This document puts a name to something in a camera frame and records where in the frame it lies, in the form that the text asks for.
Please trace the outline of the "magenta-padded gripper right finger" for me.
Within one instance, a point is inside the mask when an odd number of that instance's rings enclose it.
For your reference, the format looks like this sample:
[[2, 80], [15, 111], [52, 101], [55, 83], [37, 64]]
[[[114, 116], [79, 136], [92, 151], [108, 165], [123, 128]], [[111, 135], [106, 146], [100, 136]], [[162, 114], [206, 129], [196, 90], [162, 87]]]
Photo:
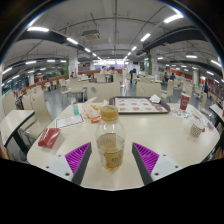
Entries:
[[159, 155], [138, 143], [132, 143], [132, 154], [145, 185], [182, 169], [182, 167], [168, 155]]

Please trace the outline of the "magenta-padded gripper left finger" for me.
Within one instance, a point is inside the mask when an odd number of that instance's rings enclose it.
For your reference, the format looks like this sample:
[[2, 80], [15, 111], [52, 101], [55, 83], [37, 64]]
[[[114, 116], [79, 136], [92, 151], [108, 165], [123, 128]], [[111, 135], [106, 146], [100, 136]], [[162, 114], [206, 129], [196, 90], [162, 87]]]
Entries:
[[56, 155], [43, 169], [80, 185], [91, 153], [91, 143], [86, 143], [65, 155]]

